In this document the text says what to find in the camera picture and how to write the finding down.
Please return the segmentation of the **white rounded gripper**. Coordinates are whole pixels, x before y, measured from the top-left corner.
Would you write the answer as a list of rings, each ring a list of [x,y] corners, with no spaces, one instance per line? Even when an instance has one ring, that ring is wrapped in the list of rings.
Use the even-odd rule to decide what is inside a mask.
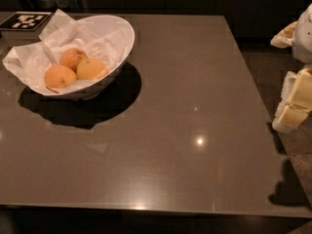
[[[292,46],[292,55],[303,63],[312,62],[312,4],[270,41],[276,48]],[[312,112],[312,69],[289,71],[284,79],[281,101],[277,106],[272,128],[279,133],[296,130]]]

